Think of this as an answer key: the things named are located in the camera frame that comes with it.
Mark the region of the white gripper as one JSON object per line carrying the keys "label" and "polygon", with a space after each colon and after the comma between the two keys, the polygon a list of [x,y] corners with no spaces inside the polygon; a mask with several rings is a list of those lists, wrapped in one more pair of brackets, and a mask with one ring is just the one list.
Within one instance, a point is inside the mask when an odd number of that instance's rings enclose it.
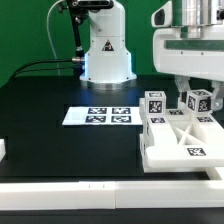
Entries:
{"label": "white gripper", "polygon": [[191,90],[189,77],[212,82],[211,107],[224,106],[224,0],[168,0],[151,16],[153,63],[173,74],[179,101]]}

